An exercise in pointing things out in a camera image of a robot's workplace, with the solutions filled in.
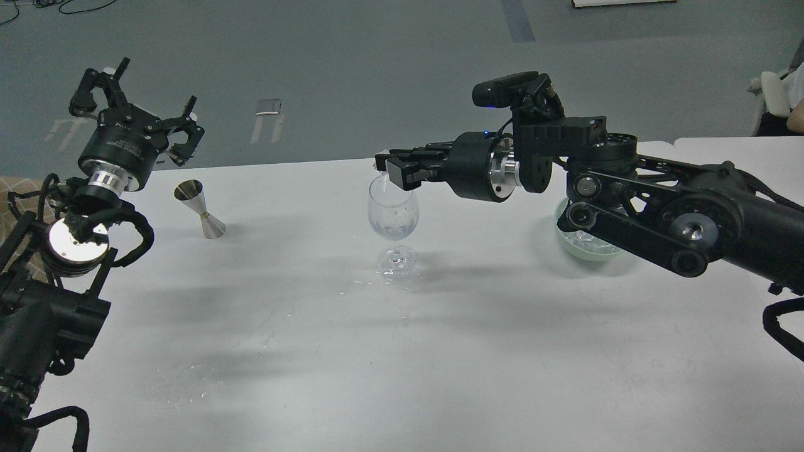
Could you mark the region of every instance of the black cable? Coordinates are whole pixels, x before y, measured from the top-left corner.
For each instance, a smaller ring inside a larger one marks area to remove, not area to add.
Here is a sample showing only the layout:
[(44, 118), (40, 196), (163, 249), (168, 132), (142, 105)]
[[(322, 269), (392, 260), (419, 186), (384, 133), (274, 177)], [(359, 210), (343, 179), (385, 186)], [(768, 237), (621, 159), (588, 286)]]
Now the black cable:
[(68, 3), (72, 2), (72, 0), (66, 0), (66, 1), (61, 2), (61, 3), (59, 4), (59, 12), (60, 12), (61, 14), (78, 14), (78, 13), (88, 13), (89, 11), (97, 11), (97, 10), (102, 10), (102, 9), (104, 9), (105, 7), (107, 7), (107, 6), (111, 5), (112, 3), (116, 2), (116, 1), (117, 1), (117, 0), (112, 0), (111, 2), (106, 3), (105, 5), (98, 6), (97, 8), (89, 8), (88, 10), (69, 11), (69, 12), (66, 12), (66, 13), (65, 13), (65, 12), (62, 10), (62, 8), (64, 8), (64, 5), (67, 5)]
[(68, 416), (73, 416), (77, 423), (76, 436), (72, 440), (72, 450), (73, 452), (86, 452), (89, 443), (89, 415), (77, 406), (54, 409), (50, 413), (26, 419), (22, 424), (23, 427), (41, 429), (45, 425), (50, 425)]
[(65, 376), (76, 368), (76, 357), (69, 349), (56, 350), (56, 357), (53, 359), (47, 371), (55, 376)]
[(17, 17), (19, 17), (19, 6), (17, 6), (17, 0), (14, 0), (14, 8), (17, 10), (17, 14), (14, 14), (13, 18), (10, 18), (8, 20), (4, 20), (4, 21), (0, 22), (0, 25), (5, 25), (5, 24), (11, 22), (12, 20), (16, 19)]
[(6, 195), (6, 202), (8, 203), (8, 210), (11, 212), (11, 215), (14, 216), (16, 220), (19, 220), (19, 217), (23, 216), (23, 214), (17, 208), (17, 197), (19, 193), (15, 193), (13, 191), (9, 191)]
[(139, 246), (112, 264), (112, 267), (126, 267), (142, 257), (154, 245), (154, 229), (151, 228), (148, 220), (140, 212), (133, 209), (133, 205), (130, 203), (129, 208), (106, 209), (84, 218), (78, 224), (74, 237), (77, 240), (85, 241), (92, 235), (92, 230), (98, 224), (120, 223), (123, 221), (133, 224), (134, 228), (142, 236), (142, 242)]
[(62, 283), (61, 277), (54, 275), (53, 272), (48, 270), (45, 270), (45, 276), (47, 277), (47, 284), (50, 284), (51, 286), (56, 286), (59, 289), (64, 288), (64, 283)]
[(500, 128), (497, 130), (497, 133), (496, 133), (496, 134), (494, 134), (494, 141), (491, 143), (491, 148), (489, 148), (489, 149), (493, 149), (493, 148), (494, 148), (494, 147), (497, 145), (497, 143), (499, 143), (499, 142), (500, 142), (500, 140), (502, 140), (502, 139), (503, 139), (503, 131), (504, 131), (504, 130), (505, 130), (505, 128), (506, 128), (506, 127), (508, 127), (508, 125), (509, 125), (510, 123), (512, 123), (512, 122), (514, 122), (514, 118), (511, 118), (511, 119), (509, 119), (508, 121), (506, 121), (506, 122), (505, 122), (505, 124), (503, 124), (503, 125), (502, 125), (502, 127), (500, 127)]
[(558, 166), (561, 166), (564, 170), (567, 169), (567, 163), (564, 160), (561, 160), (560, 157), (553, 157), (553, 163)]
[(42, 181), (42, 188), (39, 190), (39, 204), (36, 208), (36, 219), (39, 221), (45, 221), (45, 201), (51, 191), (51, 183), (53, 182), (55, 182), (56, 185), (59, 184), (59, 176), (55, 173), (50, 173), (45, 176), (45, 179)]
[(60, 3), (64, 3), (64, 0), (34, 0), (34, 6), (40, 9), (55, 6)]
[(804, 343), (796, 336), (785, 331), (779, 325), (779, 316), (798, 310), (804, 310), (804, 298), (793, 298), (784, 302), (774, 303), (767, 306), (762, 312), (762, 326), (765, 331), (780, 343), (793, 356), (804, 361)]
[(765, 185), (760, 179), (758, 179), (755, 175), (752, 175), (749, 172), (738, 170), (740, 175), (742, 175), (748, 181), (749, 187), (751, 187), (754, 191), (759, 191), (761, 194), (769, 197), (774, 203), (781, 204), (783, 206), (787, 206), (791, 209), (797, 210), (799, 212), (804, 212), (804, 207), (796, 204), (795, 202), (785, 198), (777, 194), (775, 191), (771, 190), (770, 187)]

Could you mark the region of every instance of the black robotic arm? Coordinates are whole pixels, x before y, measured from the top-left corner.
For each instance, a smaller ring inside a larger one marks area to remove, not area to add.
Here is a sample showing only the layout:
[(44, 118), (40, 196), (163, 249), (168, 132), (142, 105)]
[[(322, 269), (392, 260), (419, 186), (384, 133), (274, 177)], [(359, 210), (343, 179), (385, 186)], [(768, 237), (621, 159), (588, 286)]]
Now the black robotic arm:
[[(73, 450), (86, 450), (89, 420), (83, 409), (71, 406), (27, 418), (31, 405), (46, 373), (67, 375), (75, 360), (83, 359), (95, 343), (111, 306), (99, 299), (109, 270), (135, 262), (154, 243), (148, 220), (120, 199), (121, 194), (146, 185), (162, 152), (182, 166), (203, 136), (191, 113), (195, 97), (180, 117), (164, 120), (129, 103), (119, 85), (128, 63), (124, 58), (113, 74), (87, 69), (70, 101), (70, 114), (94, 117), (97, 104), (92, 90), (101, 88), (109, 105), (98, 113), (95, 132), (78, 159), (88, 177), (60, 182), (56, 175), (48, 175), (39, 191), (8, 195), (17, 224), (0, 245), (2, 451), (31, 450), (39, 428), (70, 416), (78, 421)], [(184, 132), (187, 142), (168, 150), (168, 136), (176, 132)], [(17, 199), (33, 196), (39, 197), (37, 212), (20, 212)], [(44, 219), (45, 203), (55, 212), (50, 224)], [(115, 260), (117, 250), (110, 247), (108, 230), (123, 222), (137, 229), (142, 242)], [(19, 256), (12, 261), (18, 250)], [(49, 284), (33, 279), (26, 268), (37, 253)], [(60, 283), (62, 277), (84, 275), (95, 268), (96, 276), (83, 293)]]
[[(540, 193), (552, 166), (566, 170), (569, 203), (558, 221), (584, 230), (684, 277), (719, 259), (769, 279), (774, 294), (804, 294), (804, 208), (731, 162), (693, 165), (637, 154), (637, 138), (609, 133), (605, 117), (566, 117), (543, 73), (522, 72), (474, 87), (477, 106), (511, 108), (496, 134), (466, 132), (452, 142), (375, 156), (404, 190), (446, 182), (456, 195), (502, 202), (515, 187)], [(513, 125), (513, 134), (503, 131)], [(781, 314), (804, 300), (765, 310), (765, 329), (804, 360), (804, 343), (783, 331)]]

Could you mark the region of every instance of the table surface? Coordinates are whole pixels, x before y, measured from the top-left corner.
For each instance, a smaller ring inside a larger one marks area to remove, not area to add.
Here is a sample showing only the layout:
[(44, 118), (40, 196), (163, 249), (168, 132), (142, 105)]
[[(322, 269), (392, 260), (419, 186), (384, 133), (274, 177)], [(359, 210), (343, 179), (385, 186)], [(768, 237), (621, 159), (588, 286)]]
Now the table surface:
[[(639, 152), (734, 161), (804, 202), (804, 138), (685, 138)], [(89, 412), (92, 450), (801, 450), (804, 366), (763, 330), (768, 282), (724, 262), (686, 279), (625, 255), (578, 261), (553, 232), (564, 175), (505, 203), (416, 191), (387, 283), (371, 160), (154, 172), (128, 194), (157, 241), (114, 270), (87, 358), (34, 414)], [(218, 240), (173, 198), (204, 184)], [(132, 230), (113, 228), (124, 253)], [(84, 281), (70, 281), (83, 289)], [(786, 327), (802, 327), (790, 316)], [(74, 422), (36, 451), (68, 450)]]

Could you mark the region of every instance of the metal jigger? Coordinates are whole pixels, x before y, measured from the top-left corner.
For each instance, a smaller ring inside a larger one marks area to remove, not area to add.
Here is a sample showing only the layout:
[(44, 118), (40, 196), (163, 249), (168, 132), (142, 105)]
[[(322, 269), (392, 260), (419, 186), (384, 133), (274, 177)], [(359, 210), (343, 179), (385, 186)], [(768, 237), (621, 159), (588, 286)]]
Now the metal jigger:
[(186, 180), (173, 190), (173, 196), (201, 216), (201, 230), (207, 239), (216, 239), (226, 232), (226, 224), (207, 212), (201, 182), (195, 179)]

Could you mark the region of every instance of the screw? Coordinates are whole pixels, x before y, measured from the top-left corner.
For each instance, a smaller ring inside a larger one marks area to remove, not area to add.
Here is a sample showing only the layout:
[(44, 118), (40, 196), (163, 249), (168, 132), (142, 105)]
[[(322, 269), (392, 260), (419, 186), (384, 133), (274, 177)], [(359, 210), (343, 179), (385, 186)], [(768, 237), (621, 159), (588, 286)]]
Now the screw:
[(591, 176), (578, 179), (578, 182), (575, 183), (575, 189), (578, 191), (579, 195), (587, 198), (595, 196), (600, 191), (597, 180)]
[(570, 220), (579, 228), (587, 228), (594, 223), (593, 213), (586, 206), (579, 206), (570, 210)]

